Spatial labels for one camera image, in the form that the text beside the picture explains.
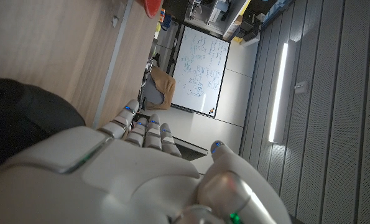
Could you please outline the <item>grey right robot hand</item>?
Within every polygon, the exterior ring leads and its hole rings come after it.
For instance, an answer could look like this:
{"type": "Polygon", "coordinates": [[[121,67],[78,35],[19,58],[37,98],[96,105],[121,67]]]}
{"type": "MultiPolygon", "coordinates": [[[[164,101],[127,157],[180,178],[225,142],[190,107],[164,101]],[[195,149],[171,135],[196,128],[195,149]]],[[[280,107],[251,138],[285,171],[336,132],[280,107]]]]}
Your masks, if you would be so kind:
{"type": "Polygon", "coordinates": [[[0,223],[290,223],[269,183],[222,141],[200,174],[157,115],[131,126],[131,100],[99,129],[79,126],[0,166],[0,223]]]}

